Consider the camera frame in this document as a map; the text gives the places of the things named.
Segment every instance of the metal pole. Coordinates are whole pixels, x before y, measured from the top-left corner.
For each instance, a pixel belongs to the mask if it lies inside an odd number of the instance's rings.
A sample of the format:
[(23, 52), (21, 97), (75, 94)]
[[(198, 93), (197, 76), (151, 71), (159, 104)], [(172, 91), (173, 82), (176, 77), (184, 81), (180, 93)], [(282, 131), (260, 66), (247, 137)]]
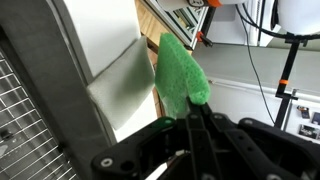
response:
[(288, 106), (291, 99), (297, 100), (298, 98), (293, 97), (291, 94), (285, 93), (286, 86), (288, 84), (288, 79), (294, 64), (294, 60), (296, 58), (300, 42), (293, 42), (290, 48), (290, 52), (287, 58), (286, 65), (284, 66), (281, 80), (279, 82), (278, 90), (276, 93), (276, 97), (282, 98), (281, 105), (278, 111), (277, 119), (274, 127), (281, 129), (284, 117), (287, 113)]

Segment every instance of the metal wire rack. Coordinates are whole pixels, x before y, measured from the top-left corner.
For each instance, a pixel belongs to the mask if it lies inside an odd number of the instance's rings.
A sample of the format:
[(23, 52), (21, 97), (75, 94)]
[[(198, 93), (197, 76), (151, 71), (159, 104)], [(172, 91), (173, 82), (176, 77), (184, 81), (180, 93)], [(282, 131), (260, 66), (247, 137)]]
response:
[(3, 54), (0, 50), (0, 179), (78, 179)]

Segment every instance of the white wall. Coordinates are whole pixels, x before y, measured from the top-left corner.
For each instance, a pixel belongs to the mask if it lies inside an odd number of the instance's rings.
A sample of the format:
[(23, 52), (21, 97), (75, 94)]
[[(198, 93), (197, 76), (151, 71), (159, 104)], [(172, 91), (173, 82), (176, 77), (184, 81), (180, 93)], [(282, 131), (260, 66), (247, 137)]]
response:
[[(289, 50), (251, 47), (262, 85), (276, 89)], [(198, 43), (192, 56), (207, 76), (257, 85), (246, 46), (215, 44), (212, 48)], [(320, 96), (320, 52), (299, 51), (289, 79), (290, 87)]]
[[(209, 79), (215, 82), (210, 85), (211, 96), (208, 102), (214, 112), (226, 114), (235, 123), (238, 123), (242, 118), (250, 117), (273, 125), (258, 86), (217, 78), (209, 77)], [(272, 90), (264, 89), (264, 91), (272, 117), (275, 120), (281, 101), (270, 93)]]

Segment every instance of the bolt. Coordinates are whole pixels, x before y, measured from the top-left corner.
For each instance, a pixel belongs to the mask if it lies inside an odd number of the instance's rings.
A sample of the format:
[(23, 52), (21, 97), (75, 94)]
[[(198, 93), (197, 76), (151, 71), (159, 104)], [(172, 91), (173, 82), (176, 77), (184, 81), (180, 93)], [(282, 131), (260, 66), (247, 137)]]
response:
[(104, 158), (100, 164), (102, 167), (110, 167), (113, 164), (113, 160), (111, 158)]
[(214, 115), (213, 116), (215, 119), (223, 119), (223, 117), (221, 115)]
[(282, 180), (282, 178), (276, 174), (269, 174), (267, 180)]
[(253, 124), (253, 121), (251, 120), (245, 120), (244, 123), (248, 124), (248, 125), (252, 125)]

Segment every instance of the green sponge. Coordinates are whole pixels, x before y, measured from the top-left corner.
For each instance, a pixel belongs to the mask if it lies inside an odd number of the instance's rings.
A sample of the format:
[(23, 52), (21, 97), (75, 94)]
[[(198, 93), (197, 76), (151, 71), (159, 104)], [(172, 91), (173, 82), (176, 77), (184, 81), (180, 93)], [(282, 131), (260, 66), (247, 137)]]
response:
[(210, 96), (207, 78), (173, 34), (162, 34), (158, 52), (155, 85), (167, 116), (176, 118), (187, 110), (186, 97), (197, 105)]

